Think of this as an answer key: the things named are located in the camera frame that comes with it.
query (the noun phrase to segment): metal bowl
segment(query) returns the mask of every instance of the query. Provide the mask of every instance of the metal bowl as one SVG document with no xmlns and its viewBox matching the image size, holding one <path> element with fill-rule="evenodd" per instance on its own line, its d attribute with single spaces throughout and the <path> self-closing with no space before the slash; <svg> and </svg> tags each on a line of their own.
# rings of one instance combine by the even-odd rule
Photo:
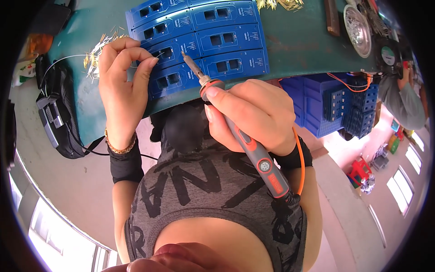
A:
<svg viewBox="0 0 435 272">
<path fill-rule="evenodd" d="M 367 58 L 371 52 L 371 35 L 367 20 L 359 10 L 346 5 L 343 12 L 346 31 L 358 55 Z"/>
</svg>

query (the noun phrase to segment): woman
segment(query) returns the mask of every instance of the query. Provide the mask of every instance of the woman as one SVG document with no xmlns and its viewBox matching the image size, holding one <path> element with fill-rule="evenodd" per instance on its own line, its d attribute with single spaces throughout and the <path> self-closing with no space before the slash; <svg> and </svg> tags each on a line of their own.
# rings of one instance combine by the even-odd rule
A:
<svg viewBox="0 0 435 272">
<path fill-rule="evenodd" d="M 158 59 L 139 46 L 130 38 L 118 39 L 104 47 L 99 60 L 115 183 L 115 240 L 124 263 L 106 271 L 308 271 L 322 233 L 309 150 L 300 139 L 306 166 L 301 200 L 283 205 L 270 196 L 222 115 L 271 152 L 296 192 L 301 163 L 291 98 L 258 80 L 228 92 L 209 88 L 213 105 L 197 107 L 205 111 L 210 131 L 201 147 L 180 154 L 163 130 L 158 163 L 144 175 L 135 129 Z M 127 82 L 126 70 L 135 60 L 141 63 Z"/>
</svg>

